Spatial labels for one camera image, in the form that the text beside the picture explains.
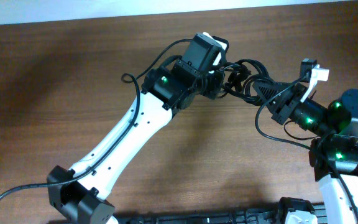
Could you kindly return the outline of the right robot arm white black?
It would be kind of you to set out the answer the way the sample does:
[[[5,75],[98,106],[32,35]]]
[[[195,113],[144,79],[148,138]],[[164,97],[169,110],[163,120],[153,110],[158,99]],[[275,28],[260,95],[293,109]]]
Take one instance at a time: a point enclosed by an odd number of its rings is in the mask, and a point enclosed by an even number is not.
[[[328,223],[358,223],[358,90],[323,107],[299,82],[255,82],[253,88],[279,124],[293,121],[316,135],[310,165],[323,195]]]

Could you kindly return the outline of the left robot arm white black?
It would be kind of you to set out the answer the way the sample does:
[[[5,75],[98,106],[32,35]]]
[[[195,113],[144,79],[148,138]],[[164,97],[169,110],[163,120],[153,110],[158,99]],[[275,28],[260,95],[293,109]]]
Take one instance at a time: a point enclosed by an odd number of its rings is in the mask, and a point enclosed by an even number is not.
[[[196,95],[215,99],[223,83],[229,42],[197,33],[183,55],[147,72],[137,96],[108,135],[68,170],[48,175],[50,204],[70,223],[116,223],[106,199],[124,168],[143,145]]]

